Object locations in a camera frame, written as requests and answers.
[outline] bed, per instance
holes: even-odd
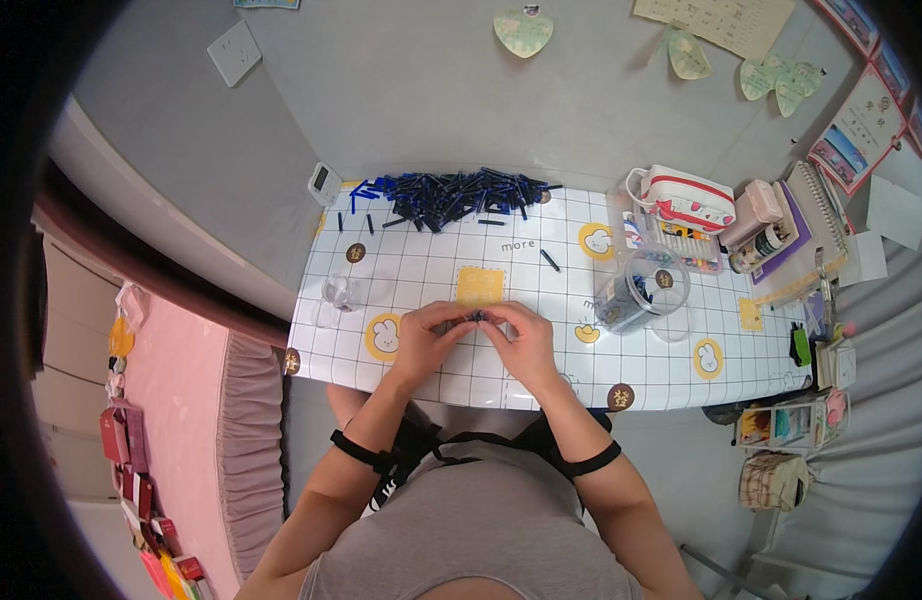
[[[277,357],[151,295],[125,376],[157,505],[215,598],[233,598],[284,519]]]

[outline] hand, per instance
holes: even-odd
[[[508,373],[535,398],[552,385],[563,381],[554,364],[554,329],[551,321],[520,302],[510,301],[484,309],[488,320],[478,323],[501,355]],[[497,326],[508,323],[517,330],[508,340]]]
[[[477,330],[476,322],[464,320],[471,312],[467,306],[437,301],[401,317],[397,357],[390,375],[400,378],[412,389],[418,387],[441,366],[458,340]],[[441,336],[431,331],[445,321],[455,326]]]

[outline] plaid bag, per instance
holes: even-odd
[[[803,456],[761,452],[744,461],[738,500],[747,509],[787,513],[803,502],[809,477]]]

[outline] grid-patterned tablecloth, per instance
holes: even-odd
[[[584,190],[554,190],[544,205],[528,208],[528,219],[503,217],[505,224],[477,222],[468,215],[444,231],[418,232],[410,222],[382,228],[393,220],[384,198],[350,197],[343,191],[325,211],[323,229],[315,238],[299,291],[289,346],[299,357],[298,377],[332,381],[372,391],[392,365],[368,352],[366,328],[379,315],[401,315],[437,300],[454,300],[458,273],[474,266],[504,272],[503,299],[519,301],[554,324],[555,362],[580,402],[606,406],[617,383],[629,384],[635,401],[629,410],[670,410],[760,398],[800,388],[810,367],[796,367],[788,357],[791,322],[803,324],[803,306],[788,306],[762,314],[762,331],[740,327],[737,301],[749,298],[748,279],[737,273],[691,275],[692,331],[683,342],[661,341],[653,332],[636,330],[618,336],[601,330],[593,343],[582,341],[575,329],[596,327],[593,291],[617,268],[613,260],[596,261],[578,243],[581,227],[608,224],[604,194]],[[337,213],[344,215],[338,231]],[[375,233],[366,223],[370,212]],[[365,246],[355,264],[346,251]],[[539,255],[544,248],[561,266],[556,272]],[[360,307],[341,315],[335,327],[318,328],[314,315],[321,287],[329,274],[352,278]],[[699,342],[714,342],[723,365],[713,379],[695,367]],[[504,370],[490,341],[475,332],[457,344],[452,354],[416,392],[416,398],[492,408],[537,410],[538,404]]]

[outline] wall socket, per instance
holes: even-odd
[[[228,88],[237,86],[251,67],[261,60],[261,51],[248,29],[248,23],[243,20],[207,46],[207,54],[218,67]]]

